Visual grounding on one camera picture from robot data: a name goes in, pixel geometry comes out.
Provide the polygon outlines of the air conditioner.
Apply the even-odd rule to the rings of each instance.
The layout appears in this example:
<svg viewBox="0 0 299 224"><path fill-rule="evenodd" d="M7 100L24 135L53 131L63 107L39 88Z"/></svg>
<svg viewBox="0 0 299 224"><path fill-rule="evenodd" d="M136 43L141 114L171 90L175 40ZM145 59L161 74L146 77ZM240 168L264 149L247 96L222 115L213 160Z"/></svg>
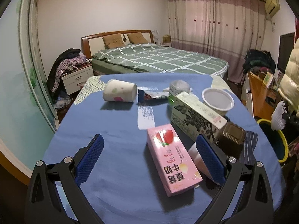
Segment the air conditioner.
<svg viewBox="0 0 299 224"><path fill-rule="evenodd" d="M266 18L271 19L280 10L279 0L266 0L265 12Z"/></svg>

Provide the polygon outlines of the pink strawberry milk carton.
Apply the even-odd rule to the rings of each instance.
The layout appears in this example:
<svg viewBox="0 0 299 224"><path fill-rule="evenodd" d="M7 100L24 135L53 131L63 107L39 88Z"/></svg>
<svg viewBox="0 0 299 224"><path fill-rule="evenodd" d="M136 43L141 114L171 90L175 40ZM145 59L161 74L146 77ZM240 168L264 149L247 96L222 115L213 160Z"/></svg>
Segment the pink strawberry milk carton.
<svg viewBox="0 0 299 224"><path fill-rule="evenodd" d="M147 146L168 197L193 189L203 180L171 124L147 129Z"/></svg>

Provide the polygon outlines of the cream puffer jacket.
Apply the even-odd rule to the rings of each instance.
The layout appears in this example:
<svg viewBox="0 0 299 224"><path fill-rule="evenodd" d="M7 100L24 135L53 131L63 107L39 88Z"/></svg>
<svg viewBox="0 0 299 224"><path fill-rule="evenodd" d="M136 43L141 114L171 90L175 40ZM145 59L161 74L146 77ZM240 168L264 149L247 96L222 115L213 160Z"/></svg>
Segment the cream puffer jacket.
<svg viewBox="0 0 299 224"><path fill-rule="evenodd" d="M296 112L298 117L299 102L299 39L296 40L295 46L291 51L284 76L280 82L279 94L285 100L291 111Z"/></svg>

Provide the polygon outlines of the white floral paper cup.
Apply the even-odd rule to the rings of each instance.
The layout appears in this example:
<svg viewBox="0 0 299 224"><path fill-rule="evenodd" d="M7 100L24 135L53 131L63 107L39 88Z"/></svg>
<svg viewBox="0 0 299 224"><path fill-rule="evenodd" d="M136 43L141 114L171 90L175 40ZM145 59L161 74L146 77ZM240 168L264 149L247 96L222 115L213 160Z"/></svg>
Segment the white floral paper cup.
<svg viewBox="0 0 299 224"><path fill-rule="evenodd" d="M103 99L107 102L134 102L137 85L126 81L111 79L103 91Z"/></svg>

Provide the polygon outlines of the yellow rimmed trash bin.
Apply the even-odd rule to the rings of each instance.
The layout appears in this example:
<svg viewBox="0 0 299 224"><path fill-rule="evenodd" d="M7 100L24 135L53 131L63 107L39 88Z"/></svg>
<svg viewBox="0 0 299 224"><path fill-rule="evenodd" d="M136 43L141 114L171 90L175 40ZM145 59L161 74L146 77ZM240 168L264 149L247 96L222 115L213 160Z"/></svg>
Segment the yellow rimmed trash bin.
<svg viewBox="0 0 299 224"><path fill-rule="evenodd" d="M271 121L267 119L259 119L257 123L271 144L279 163L284 163L288 159L288 144L282 130L272 130Z"/></svg>

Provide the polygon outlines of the clear bottle green label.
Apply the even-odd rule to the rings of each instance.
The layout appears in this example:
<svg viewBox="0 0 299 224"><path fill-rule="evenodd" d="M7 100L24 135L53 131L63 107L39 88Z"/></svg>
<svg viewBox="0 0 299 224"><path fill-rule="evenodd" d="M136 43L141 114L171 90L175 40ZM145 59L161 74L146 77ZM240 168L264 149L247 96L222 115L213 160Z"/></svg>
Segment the clear bottle green label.
<svg viewBox="0 0 299 224"><path fill-rule="evenodd" d="M172 81L169 85L169 96L176 96L181 92L190 93L190 85L183 80Z"/></svg>

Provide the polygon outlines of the green white tea box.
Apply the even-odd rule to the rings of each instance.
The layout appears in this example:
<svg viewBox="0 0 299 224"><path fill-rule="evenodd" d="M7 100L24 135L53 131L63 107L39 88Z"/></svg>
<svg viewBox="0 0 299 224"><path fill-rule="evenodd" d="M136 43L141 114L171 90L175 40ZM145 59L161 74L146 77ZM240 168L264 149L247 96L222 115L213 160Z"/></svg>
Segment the green white tea box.
<svg viewBox="0 0 299 224"><path fill-rule="evenodd" d="M193 141L200 134L214 142L228 121L185 91L174 96L171 121Z"/></svg>

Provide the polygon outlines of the blue tablecloth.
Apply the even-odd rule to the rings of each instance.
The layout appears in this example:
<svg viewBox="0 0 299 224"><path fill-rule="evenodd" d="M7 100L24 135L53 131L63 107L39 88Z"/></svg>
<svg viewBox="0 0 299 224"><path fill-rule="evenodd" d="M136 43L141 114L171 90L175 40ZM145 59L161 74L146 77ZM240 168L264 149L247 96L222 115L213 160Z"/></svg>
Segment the blue tablecloth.
<svg viewBox="0 0 299 224"><path fill-rule="evenodd" d="M106 83L113 78L158 91L181 79L202 102L202 91L213 81L209 75L186 73L114 74L100 80ZM73 156L98 133L104 138L104 149L81 189L105 223L194 223L217 188L207 189L204 178L197 189L167 197L147 148L147 132L138 128L137 104L105 102L102 94L97 91L72 104L45 152L45 163ZM285 192L277 156L255 119L238 97L230 94L235 105L226 115L243 129L258 134L253 154L264 164L276 210Z"/></svg>

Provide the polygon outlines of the pink striped curtain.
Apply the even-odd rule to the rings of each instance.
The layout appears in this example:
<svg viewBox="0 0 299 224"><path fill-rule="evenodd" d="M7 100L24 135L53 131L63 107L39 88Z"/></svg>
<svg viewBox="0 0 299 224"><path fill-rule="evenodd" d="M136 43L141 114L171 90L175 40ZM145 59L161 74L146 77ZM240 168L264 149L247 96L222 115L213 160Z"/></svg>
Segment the pink striped curtain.
<svg viewBox="0 0 299 224"><path fill-rule="evenodd" d="M262 0L167 0L171 44L228 62L228 80L240 83L250 49L260 50L266 29Z"/></svg>

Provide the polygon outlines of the small white paper cup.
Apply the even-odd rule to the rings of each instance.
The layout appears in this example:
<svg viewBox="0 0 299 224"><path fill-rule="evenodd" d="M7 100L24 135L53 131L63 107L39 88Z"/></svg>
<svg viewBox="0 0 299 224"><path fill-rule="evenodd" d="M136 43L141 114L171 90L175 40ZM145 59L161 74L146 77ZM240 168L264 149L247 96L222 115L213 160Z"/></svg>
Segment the small white paper cup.
<svg viewBox="0 0 299 224"><path fill-rule="evenodd" d="M210 180L213 180L207 166L205 165L201 155L199 154L199 152L197 150L196 143L194 143L190 147L190 149L188 150L188 154L190 155L191 159L193 160L193 162L194 162L195 166L197 167L198 171L203 173Z"/></svg>

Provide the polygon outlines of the blue snack wrapper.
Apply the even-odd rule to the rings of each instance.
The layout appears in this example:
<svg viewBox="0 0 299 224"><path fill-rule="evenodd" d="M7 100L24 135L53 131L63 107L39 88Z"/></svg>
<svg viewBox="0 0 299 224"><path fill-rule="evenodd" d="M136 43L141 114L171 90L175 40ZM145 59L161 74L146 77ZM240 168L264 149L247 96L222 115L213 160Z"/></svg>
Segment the blue snack wrapper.
<svg viewBox="0 0 299 224"><path fill-rule="evenodd" d="M138 103L147 101L167 100L169 93L167 91L145 91L138 90Z"/></svg>

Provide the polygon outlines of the right brown pillow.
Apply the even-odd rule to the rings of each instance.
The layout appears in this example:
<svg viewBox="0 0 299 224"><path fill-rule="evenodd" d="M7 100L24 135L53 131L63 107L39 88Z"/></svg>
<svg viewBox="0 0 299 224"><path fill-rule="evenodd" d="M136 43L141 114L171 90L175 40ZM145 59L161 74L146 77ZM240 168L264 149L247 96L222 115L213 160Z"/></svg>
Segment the right brown pillow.
<svg viewBox="0 0 299 224"><path fill-rule="evenodd" d="M141 32L127 34L127 37L129 38L129 41L132 44L148 43L148 41L145 39Z"/></svg>

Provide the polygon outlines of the white plastic bowl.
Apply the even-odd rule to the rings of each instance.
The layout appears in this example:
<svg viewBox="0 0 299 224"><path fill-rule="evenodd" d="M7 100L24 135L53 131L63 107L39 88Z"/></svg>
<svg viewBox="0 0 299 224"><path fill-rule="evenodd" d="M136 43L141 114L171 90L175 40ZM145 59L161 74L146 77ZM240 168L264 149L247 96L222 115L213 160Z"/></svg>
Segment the white plastic bowl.
<svg viewBox="0 0 299 224"><path fill-rule="evenodd" d="M208 107L221 116L225 116L235 105L234 99L229 93L217 88L203 90L202 99Z"/></svg>

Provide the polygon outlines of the brown pillow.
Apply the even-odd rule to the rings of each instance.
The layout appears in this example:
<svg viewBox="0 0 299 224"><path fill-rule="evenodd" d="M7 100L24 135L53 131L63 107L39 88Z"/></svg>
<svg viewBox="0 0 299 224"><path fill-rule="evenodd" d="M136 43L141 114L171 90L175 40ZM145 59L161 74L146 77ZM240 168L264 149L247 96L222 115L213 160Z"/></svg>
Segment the brown pillow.
<svg viewBox="0 0 299 224"><path fill-rule="evenodd" d="M145 39L141 32L127 34L127 37L129 38L129 41L132 44L148 43L148 41Z"/></svg>
<svg viewBox="0 0 299 224"><path fill-rule="evenodd" d="M125 46L120 33L106 35L103 37L103 41L106 49L114 49Z"/></svg>

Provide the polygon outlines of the left brown pillow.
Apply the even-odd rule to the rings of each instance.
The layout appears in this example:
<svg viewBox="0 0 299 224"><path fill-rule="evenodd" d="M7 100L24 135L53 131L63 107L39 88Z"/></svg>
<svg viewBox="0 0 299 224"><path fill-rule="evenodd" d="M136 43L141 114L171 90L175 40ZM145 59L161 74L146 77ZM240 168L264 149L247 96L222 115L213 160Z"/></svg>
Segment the left brown pillow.
<svg viewBox="0 0 299 224"><path fill-rule="evenodd" d="M120 33L106 35L103 37L103 41L106 49L114 49L125 46Z"/></svg>

